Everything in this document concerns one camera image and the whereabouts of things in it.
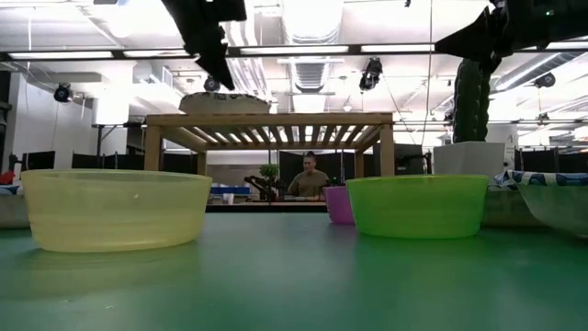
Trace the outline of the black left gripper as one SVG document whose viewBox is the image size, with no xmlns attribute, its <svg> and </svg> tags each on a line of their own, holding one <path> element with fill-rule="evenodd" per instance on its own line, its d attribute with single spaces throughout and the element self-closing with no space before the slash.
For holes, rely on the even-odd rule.
<svg viewBox="0 0 588 331">
<path fill-rule="evenodd" d="M 222 40 L 224 22 L 247 19 L 244 0 L 160 0 L 180 33 L 190 55 L 198 55 L 196 63 L 213 78 L 234 90 L 234 82 L 226 62 L 228 45 Z"/>
</svg>

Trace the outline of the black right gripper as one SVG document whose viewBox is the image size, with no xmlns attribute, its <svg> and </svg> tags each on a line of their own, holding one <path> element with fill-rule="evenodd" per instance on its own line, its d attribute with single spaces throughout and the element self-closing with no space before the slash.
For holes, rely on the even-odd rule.
<svg viewBox="0 0 588 331">
<path fill-rule="evenodd" d="M 502 58 L 529 47 L 546 49 L 550 44 L 551 0 L 489 0 L 480 15 L 463 29 L 435 45 L 435 51 L 479 64 L 494 72 Z"/>
</svg>

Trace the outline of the blue white patterned plate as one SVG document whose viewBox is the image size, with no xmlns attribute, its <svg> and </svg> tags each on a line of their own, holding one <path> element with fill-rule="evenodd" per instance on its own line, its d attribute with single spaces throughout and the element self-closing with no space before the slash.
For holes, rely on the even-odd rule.
<svg viewBox="0 0 588 331">
<path fill-rule="evenodd" d="M 198 92 L 184 96 L 178 109 L 186 114 L 267 114 L 271 104 L 247 94 Z"/>
</svg>

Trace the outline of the green plastic bowl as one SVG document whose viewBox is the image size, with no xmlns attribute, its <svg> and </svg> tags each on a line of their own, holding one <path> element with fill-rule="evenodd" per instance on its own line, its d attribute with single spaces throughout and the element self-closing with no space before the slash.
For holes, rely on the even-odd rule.
<svg viewBox="0 0 588 331">
<path fill-rule="evenodd" d="M 484 175 L 366 177 L 345 183 L 361 234 L 402 239 L 477 234 L 487 184 Z"/>
</svg>

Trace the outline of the yellow translucent plastic bowl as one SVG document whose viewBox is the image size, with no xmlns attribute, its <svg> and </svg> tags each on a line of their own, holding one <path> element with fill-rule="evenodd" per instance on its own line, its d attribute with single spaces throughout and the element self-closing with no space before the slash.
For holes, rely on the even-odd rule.
<svg viewBox="0 0 588 331">
<path fill-rule="evenodd" d="M 162 248 L 195 240 L 211 177 L 145 170 L 29 170 L 22 186 L 33 239 L 53 252 Z"/>
</svg>

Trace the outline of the purple plastic cup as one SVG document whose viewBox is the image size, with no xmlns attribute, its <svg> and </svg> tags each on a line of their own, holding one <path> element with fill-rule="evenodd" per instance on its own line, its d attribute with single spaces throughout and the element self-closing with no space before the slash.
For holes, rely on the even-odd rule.
<svg viewBox="0 0 588 331">
<path fill-rule="evenodd" d="M 354 225 L 346 186 L 326 187 L 323 189 L 327 212 L 331 223 L 338 225 Z"/>
</svg>

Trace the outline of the blue white patterned bowl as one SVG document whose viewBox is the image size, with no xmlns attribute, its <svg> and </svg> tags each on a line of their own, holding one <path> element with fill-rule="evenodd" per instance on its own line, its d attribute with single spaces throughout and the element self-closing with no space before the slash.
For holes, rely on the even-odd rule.
<svg viewBox="0 0 588 331">
<path fill-rule="evenodd" d="M 494 185 L 518 191 L 546 226 L 588 239 L 588 173 L 507 170 L 494 177 Z"/>
</svg>

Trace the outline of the wooden slatted shelf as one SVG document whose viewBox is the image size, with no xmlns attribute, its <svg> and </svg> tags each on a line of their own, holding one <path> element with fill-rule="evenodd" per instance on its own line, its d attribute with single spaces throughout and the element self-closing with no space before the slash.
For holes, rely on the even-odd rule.
<svg viewBox="0 0 588 331">
<path fill-rule="evenodd" d="M 354 150 L 355 176 L 365 175 L 364 152 L 379 145 L 380 174 L 395 175 L 393 118 L 389 113 L 164 114 L 146 117 L 144 168 L 162 167 L 163 141 L 198 155 L 207 173 L 207 152 L 239 150 Z"/>
</svg>

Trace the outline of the green cactus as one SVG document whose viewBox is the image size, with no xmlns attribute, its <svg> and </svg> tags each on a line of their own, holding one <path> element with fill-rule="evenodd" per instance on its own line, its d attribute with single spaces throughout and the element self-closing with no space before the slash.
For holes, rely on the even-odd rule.
<svg viewBox="0 0 588 331">
<path fill-rule="evenodd" d="M 488 134 L 491 73 L 463 59 L 454 83 L 453 143 L 484 142 Z"/>
</svg>

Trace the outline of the ceiling light strip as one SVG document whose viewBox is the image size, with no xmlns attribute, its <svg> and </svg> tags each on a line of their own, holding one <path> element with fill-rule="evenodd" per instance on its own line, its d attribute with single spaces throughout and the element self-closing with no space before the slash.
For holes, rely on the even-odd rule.
<svg viewBox="0 0 588 331">
<path fill-rule="evenodd" d="M 241 48 L 242 55 L 286 55 L 286 54 L 329 54 L 346 53 L 345 45 L 311 45 L 311 46 L 279 46 L 279 47 L 247 47 Z"/>
<path fill-rule="evenodd" d="M 431 44 L 416 43 L 416 44 L 371 44 L 363 45 L 361 51 L 363 53 L 383 53 L 383 52 L 428 52 L 433 49 Z"/>
<path fill-rule="evenodd" d="M 44 52 L 10 52 L 8 56 L 15 60 L 79 60 L 110 59 L 110 51 L 44 51 Z"/>
</svg>

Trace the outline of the white plant pot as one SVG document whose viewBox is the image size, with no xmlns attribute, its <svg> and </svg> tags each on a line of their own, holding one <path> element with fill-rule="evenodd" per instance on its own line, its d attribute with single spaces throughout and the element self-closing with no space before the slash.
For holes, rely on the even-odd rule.
<svg viewBox="0 0 588 331">
<path fill-rule="evenodd" d="M 433 151 L 436 175 L 484 175 L 503 172 L 503 143 L 463 142 L 438 146 Z"/>
</svg>

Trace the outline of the black partition panel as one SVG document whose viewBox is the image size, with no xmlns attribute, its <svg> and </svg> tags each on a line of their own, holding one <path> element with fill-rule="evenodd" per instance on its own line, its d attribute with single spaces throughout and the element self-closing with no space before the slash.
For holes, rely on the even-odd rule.
<svg viewBox="0 0 588 331">
<path fill-rule="evenodd" d="M 545 173 L 588 173 L 588 154 L 561 154 L 556 149 L 520 149 L 514 152 L 514 169 Z"/>
<path fill-rule="evenodd" d="M 376 143 L 373 147 L 373 165 L 368 165 L 365 161 L 366 175 L 380 177 L 380 144 Z M 423 151 L 422 145 L 417 144 L 394 144 L 395 155 L 395 175 L 411 176 L 428 174 L 425 169 L 427 156 Z"/>
<path fill-rule="evenodd" d="M 21 170 L 53 169 L 55 156 L 55 151 L 23 154 L 21 159 Z"/>
<path fill-rule="evenodd" d="M 72 168 L 143 170 L 143 167 L 144 156 L 141 154 L 73 154 L 72 159 Z"/>
</svg>

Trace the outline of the dark background desk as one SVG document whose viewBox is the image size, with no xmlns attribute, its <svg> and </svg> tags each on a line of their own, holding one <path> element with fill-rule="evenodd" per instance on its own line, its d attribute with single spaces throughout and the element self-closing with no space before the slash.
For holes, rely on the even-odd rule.
<svg viewBox="0 0 588 331">
<path fill-rule="evenodd" d="M 207 213 L 317 213 L 327 212 L 324 202 L 246 202 L 233 205 L 210 204 Z"/>
</svg>

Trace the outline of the person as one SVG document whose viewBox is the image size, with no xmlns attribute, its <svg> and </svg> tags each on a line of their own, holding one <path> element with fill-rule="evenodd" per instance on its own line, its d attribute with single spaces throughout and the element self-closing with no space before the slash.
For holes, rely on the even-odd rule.
<svg viewBox="0 0 588 331">
<path fill-rule="evenodd" d="M 293 197 L 316 198 L 322 195 L 322 188 L 329 182 L 328 176 L 316 168 L 316 155 L 307 152 L 303 157 L 303 171 L 297 174 L 288 186 Z"/>
</svg>

